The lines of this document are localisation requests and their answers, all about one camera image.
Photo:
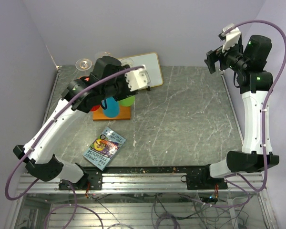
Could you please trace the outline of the green plastic goblet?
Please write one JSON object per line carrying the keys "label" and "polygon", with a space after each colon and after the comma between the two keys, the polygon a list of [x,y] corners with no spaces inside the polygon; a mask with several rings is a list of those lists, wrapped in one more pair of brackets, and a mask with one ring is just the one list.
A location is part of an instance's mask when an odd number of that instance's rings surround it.
{"label": "green plastic goblet", "polygon": [[133,105],[134,102],[135,102],[135,96],[133,95],[133,96],[120,100],[119,105],[123,107],[129,107]]}

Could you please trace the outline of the blue plastic goblet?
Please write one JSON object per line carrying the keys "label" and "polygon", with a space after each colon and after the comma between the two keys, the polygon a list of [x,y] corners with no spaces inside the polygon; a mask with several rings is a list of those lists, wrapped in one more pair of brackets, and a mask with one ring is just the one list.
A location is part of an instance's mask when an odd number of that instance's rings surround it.
{"label": "blue plastic goblet", "polygon": [[103,114],[108,118],[115,118],[120,113],[119,103],[113,97],[104,99],[101,107]]}

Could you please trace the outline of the red plastic goblet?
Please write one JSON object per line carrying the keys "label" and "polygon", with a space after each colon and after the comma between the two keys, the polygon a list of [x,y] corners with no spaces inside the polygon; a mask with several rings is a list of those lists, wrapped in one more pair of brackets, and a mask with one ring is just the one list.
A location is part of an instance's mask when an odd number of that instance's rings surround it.
{"label": "red plastic goblet", "polygon": [[[80,78],[81,80],[85,80],[85,81],[89,81],[89,76],[82,76],[81,78]],[[98,105],[95,105],[95,106],[93,106],[92,108],[91,108],[91,112],[94,112],[94,111],[97,111],[99,108],[101,107],[101,105],[100,104],[98,104]]]}

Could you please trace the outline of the clear smooth wine glass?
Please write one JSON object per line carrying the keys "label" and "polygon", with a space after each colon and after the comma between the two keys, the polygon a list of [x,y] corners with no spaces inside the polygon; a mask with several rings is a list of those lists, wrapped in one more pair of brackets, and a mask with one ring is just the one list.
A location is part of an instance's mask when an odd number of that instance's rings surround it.
{"label": "clear smooth wine glass", "polygon": [[111,56],[111,53],[110,52],[97,52],[94,55],[94,58],[95,58],[95,60],[98,60],[99,58],[102,58],[104,56]]}

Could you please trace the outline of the clear ribbed wine glass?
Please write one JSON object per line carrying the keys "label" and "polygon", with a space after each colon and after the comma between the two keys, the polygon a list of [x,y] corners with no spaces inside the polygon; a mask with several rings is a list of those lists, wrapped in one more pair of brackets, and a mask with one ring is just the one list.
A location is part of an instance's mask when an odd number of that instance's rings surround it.
{"label": "clear ribbed wine glass", "polygon": [[79,71],[86,71],[89,70],[92,67],[92,61],[86,58],[82,58],[79,59],[76,64],[75,67],[77,68],[77,70]]}

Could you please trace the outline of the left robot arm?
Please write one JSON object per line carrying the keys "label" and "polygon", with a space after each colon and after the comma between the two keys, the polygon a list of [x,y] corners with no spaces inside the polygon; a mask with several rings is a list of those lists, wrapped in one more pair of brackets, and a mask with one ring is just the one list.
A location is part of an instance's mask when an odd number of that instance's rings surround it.
{"label": "left robot arm", "polygon": [[130,67],[111,56],[97,59],[87,77],[71,81],[57,106],[38,133],[13,152],[26,164],[27,172],[44,182],[55,178],[69,181],[76,189],[88,183],[88,173],[77,163],[58,158],[54,151],[63,134],[93,107],[112,97],[116,101],[136,95],[147,86],[144,64]]}

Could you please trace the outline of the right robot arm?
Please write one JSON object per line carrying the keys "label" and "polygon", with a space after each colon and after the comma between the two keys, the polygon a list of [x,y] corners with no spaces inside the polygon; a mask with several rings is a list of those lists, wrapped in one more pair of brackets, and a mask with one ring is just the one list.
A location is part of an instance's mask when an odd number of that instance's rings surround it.
{"label": "right robot arm", "polygon": [[245,109],[245,136],[241,151],[229,151],[225,159],[209,166],[209,172],[201,176],[201,185],[210,189],[224,178],[237,172],[262,172],[279,163],[273,154],[269,134],[269,104],[265,98],[273,84],[273,76],[264,70],[272,42],[268,37],[252,35],[246,47],[239,39],[227,51],[221,47],[206,54],[205,63],[210,73],[215,72],[215,63],[221,70],[234,71],[234,82],[242,96]]}

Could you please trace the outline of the wooden rack base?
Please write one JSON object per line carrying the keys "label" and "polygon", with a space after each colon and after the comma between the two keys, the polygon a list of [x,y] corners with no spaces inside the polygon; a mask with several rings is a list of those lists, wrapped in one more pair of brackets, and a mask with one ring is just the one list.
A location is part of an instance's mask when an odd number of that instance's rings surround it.
{"label": "wooden rack base", "polygon": [[113,121],[113,120],[130,120],[131,119],[131,107],[120,107],[120,113],[115,118],[108,118],[103,114],[102,108],[100,107],[97,111],[93,112],[93,121]]}

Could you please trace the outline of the gold framed whiteboard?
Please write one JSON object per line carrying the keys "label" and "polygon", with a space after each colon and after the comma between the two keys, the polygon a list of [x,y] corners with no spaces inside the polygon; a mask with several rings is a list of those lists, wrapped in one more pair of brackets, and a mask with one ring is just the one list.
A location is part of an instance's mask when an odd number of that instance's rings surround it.
{"label": "gold framed whiteboard", "polygon": [[150,82],[148,83],[148,87],[152,88],[161,86],[163,84],[162,71],[157,53],[150,52],[129,57],[134,60],[134,66],[139,66],[142,64],[146,66],[148,75],[150,77]]}

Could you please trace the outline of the colourful treehouse book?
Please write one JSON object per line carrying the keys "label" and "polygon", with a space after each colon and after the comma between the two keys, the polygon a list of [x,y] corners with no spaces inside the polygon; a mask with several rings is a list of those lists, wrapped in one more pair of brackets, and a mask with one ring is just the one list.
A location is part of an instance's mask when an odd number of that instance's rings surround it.
{"label": "colourful treehouse book", "polygon": [[83,157],[103,171],[125,142],[126,139],[124,137],[106,127],[89,145],[88,149],[83,153]]}

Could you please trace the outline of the aluminium rail frame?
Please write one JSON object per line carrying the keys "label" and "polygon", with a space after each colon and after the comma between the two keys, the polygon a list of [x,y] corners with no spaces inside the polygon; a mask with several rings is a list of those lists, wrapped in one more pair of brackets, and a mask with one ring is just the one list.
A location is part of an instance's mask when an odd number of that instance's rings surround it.
{"label": "aluminium rail frame", "polygon": [[[90,188],[85,185],[82,188],[75,187],[77,193],[84,194],[147,194],[147,193],[214,193],[215,185],[219,187],[219,194],[236,194],[242,189],[246,192],[253,192],[253,189],[245,183],[241,177],[230,177],[226,183],[223,179],[207,179],[203,167],[108,167],[107,170],[99,171],[93,167],[85,167],[90,173]],[[20,177],[17,191],[24,192],[25,189],[35,180],[29,174]],[[60,194],[71,190],[67,181],[55,178],[48,182],[37,181],[27,194]],[[259,192],[259,203],[268,229],[278,229],[272,206],[269,202],[267,190]]]}

